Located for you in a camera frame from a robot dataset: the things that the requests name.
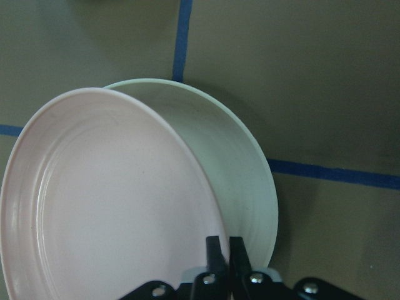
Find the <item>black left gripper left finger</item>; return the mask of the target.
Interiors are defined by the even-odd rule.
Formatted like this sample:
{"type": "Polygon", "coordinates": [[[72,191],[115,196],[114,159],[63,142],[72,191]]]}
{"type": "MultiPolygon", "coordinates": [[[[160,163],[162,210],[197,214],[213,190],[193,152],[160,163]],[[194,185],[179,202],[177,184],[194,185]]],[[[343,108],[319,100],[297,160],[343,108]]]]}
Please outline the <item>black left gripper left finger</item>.
{"type": "Polygon", "coordinates": [[[192,284],[190,299],[229,299],[229,272],[218,236],[206,238],[206,261],[206,270],[192,284]]]}

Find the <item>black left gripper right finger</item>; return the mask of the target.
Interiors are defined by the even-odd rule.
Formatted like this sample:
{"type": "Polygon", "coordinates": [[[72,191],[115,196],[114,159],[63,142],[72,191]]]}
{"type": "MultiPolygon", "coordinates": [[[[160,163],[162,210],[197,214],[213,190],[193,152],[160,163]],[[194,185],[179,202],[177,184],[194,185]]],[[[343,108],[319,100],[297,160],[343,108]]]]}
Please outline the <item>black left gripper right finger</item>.
{"type": "Polygon", "coordinates": [[[233,299],[284,299],[279,273],[269,267],[252,267],[241,237],[229,238],[229,284],[233,299]]]}

